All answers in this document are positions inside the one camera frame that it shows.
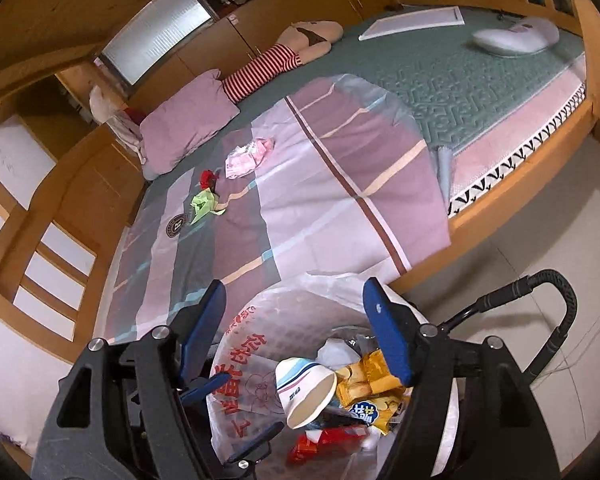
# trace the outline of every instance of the blue snack logo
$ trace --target blue snack logo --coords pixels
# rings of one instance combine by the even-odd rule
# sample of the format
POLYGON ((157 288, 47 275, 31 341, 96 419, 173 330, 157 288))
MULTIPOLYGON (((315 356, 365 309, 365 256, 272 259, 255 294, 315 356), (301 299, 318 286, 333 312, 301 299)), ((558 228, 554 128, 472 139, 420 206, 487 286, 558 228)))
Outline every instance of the blue snack logo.
POLYGON ((367 424, 373 424, 376 418, 378 418, 380 415, 378 408, 376 408, 374 404, 368 402, 367 400, 356 402, 350 407, 349 411, 367 424))

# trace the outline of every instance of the blanket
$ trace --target blanket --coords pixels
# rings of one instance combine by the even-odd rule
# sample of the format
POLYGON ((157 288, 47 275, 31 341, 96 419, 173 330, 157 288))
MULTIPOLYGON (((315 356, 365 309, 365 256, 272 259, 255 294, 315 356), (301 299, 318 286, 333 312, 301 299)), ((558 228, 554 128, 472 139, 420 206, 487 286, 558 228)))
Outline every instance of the blanket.
POLYGON ((316 270, 388 283, 449 243, 446 205, 410 110, 359 77, 318 78, 201 150, 193 168, 143 204, 105 336, 130 340, 170 322, 214 278, 226 285, 225 330, 281 279, 316 270), (191 224, 202 171, 223 170, 231 150, 257 137, 273 139, 273 151, 247 176, 221 171, 225 213, 191 224))

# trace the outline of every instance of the beige plush toy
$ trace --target beige plush toy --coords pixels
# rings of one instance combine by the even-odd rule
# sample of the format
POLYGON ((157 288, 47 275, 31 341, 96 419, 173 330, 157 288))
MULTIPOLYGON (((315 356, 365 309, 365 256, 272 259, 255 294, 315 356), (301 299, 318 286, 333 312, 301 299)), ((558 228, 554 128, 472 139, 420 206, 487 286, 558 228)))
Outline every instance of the beige plush toy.
POLYGON ((337 22, 294 23, 280 34, 274 46, 224 79, 222 88, 237 103, 275 76, 327 54, 343 32, 337 22))

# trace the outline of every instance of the round black logo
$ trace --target round black logo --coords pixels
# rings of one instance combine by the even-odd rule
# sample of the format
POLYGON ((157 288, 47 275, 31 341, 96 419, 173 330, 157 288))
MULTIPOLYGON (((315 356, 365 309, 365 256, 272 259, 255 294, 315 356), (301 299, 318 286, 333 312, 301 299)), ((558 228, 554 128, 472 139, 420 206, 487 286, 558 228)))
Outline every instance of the round black logo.
POLYGON ((177 235, 186 221, 187 215, 185 214, 174 216, 167 224, 167 236, 169 238, 173 238, 175 235, 177 235))

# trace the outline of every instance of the silver bolt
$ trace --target silver bolt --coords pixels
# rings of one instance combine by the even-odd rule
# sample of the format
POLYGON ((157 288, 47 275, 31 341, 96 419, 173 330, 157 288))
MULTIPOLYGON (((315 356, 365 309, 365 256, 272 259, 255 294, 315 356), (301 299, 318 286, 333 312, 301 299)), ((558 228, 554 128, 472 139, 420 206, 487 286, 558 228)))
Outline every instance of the silver bolt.
POLYGON ((161 325, 151 330, 151 337, 154 339, 165 339, 171 333, 171 329, 168 326, 161 325))
POLYGON ((431 323, 425 323, 420 326, 420 333, 424 337, 435 337, 438 335, 438 327, 431 323))
POLYGON ((500 350, 504 346, 504 342, 496 335, 490 335, 487 338, 487 345, 494 350, 500 350))
POLYGON ((103 338, 97 337, 96 339, 92 339, 91 341, 89 341, 87 348, 92 352, 97 352, 104 346, 104 343, 105 341, 103 338))

